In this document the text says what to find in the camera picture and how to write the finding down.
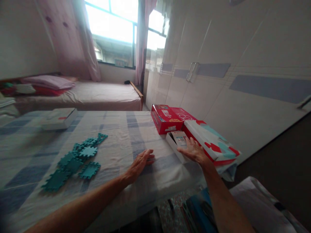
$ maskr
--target forearm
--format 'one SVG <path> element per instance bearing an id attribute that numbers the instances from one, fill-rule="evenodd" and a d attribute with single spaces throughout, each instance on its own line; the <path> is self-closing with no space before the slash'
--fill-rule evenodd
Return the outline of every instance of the forearm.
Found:
<path id="1" fill-rule="evenodd" d="M 82 232 L 130 182 L 121 175 L 64 205 L 26 232 Z"/>
<path id="2" fill-rule="evenodd" d="M 202 165 L 219 232 L 254 232 L 212 163 Z"/>

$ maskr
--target window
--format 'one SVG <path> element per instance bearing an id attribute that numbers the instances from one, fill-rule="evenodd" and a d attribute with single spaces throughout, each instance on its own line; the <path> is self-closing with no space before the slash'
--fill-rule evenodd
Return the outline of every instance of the window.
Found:
<path id="1" fill-rule="evenodd" d="M 97 60 L 135 68 L 138 0 L 86 0 L 86 11 Z M 163 24 L 164 17 L 154 10 L 149 17 L 148 49 L 164 48 Z"/>

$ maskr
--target curtain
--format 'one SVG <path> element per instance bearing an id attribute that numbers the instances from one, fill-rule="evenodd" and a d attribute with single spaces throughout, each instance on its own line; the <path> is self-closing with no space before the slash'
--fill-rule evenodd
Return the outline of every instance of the curtain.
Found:
<path id="1" fill-rule="evenodd" d="M 101 81 L 84 0 L 38 0 L 60 72 Z"/>
<path id="2" fill-rule="evenodd" d="M 137 41 L 136 41 L 136 73 L 135 85 L 141 85 L 144 72 L 144 50 L 147 48 L 149 15 L 156 7 L 156 0 L 139 0 Z"/>

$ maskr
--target cardboard box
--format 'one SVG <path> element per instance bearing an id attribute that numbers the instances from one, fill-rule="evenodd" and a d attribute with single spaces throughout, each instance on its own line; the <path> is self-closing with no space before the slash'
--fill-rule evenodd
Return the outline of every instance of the cardboard box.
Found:
<path id="1" fill-rule="evenodd" d="M 194 116 L 192 116 L 190 113 L 186 112 L 183 108 L 171 107 L 171 109 L 179 117 L 179 120 L 181 120 L 181 121 L 197 120 Z"/>
<path id="2" fill-rule="evenodd" d="M 183 154 L 181 154 L 177 151 L 177 147 L 181 147 L 181 148 L 185 148 L 185 149 L 187 148 L 187 144 L 186 144 L 186 140 L 185 140 L 186 137 L 187 136 L 184 132 L 175 131 L 175 132 L 167 133 L 166 138 L 165 138 L 182 164 L 191 161 L 190 159 L 188 159 Z"/>
<path id="3" fill-rule="evenodd" d="M 204 121 L 186 120 L 182 130 L 188 138 L 193 137 L 199 142 L 204 148 L 205 154 L 213 161 L 215 166 L 230 164 L 241 154 Z"/>
<path id="4" fill-rule="evenodd" d="M 77 117 L 76 108 L 56 108 L 40 122 L 44 130 L 67 129 Z"/>
<path id="5" fill-rule="evenodd" d="M 183 121 L 173 112 L 168 105 L 153 104 L 151 116 L 159 134 L 181 130 Z"/>

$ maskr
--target wooden bed frame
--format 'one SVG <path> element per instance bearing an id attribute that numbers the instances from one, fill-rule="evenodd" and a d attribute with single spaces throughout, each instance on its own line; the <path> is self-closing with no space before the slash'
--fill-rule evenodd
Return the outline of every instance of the wooden bed frame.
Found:
<path id="1" fill-rule="evenodd" d="M 33 76 L 38 76 L 38 75 L 55 75 L 55 76 L 60 76 L 61 73 L 60 72 L 54 72 L 54 73 L 45 73 L 45 74 L 36 74 L 36 75 L 33 75 Z M 18 81 L 20 80 L 21 78 L 26 78 L 26 77 L 29 77 L 31 75 L 28 75 L 28 76 L 24 76 L 24 77 L 19 77 L 19 78 L 11 78 L 11 79 L 4 79 L 4 80 L 0 80 L 0 84 L 1 83 L 6 83 L 6 82 L 13 82 L 13 81 Z M 138 90 L 138 88 L 134 85 L 134 83 L 132 83 L 130 81 L 130 84 L 132 85 L 132 87 L 135 89 L 135 91 L 137 92 L 139 98 L 140 98 L 140 102 L 141 102 L 141 111 L 143 110 L 143 102 L 144 102 L 144 96 L 143 94 Z"/>
<path id="2" fill-rule="evenodd" d="M 144 103 L 144 96 L 143 96 L 143 94 L 137 89 L 137 87 L 134 85 L 134 83 L 132 83 L 132 82 L 130 81 L 130 84 L 132 85 L 132 87 L 134 87 L 135 91 L 137 92 L 137 94 L 138 94 L 139 97 L 140 97 L 140 102 L 141 102 L 141 104 L 142 104 L 142 109 L 141 109 L 141 111 L 142 111 L 142 110 L 143 110 L 143 103 Z"/>

